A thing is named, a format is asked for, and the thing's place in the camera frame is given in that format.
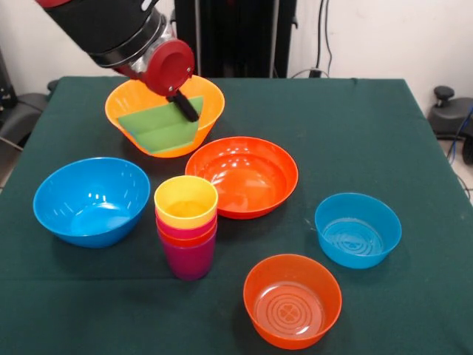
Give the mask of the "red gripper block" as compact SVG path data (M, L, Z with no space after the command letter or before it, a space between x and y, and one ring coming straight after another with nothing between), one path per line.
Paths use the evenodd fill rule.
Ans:
M184 41L170 39L154 42L139 59L114 68L126 77L143 82L152 92L166 96L189 122L197 122L199 114L181 91L181 86L193 75L194 54Z

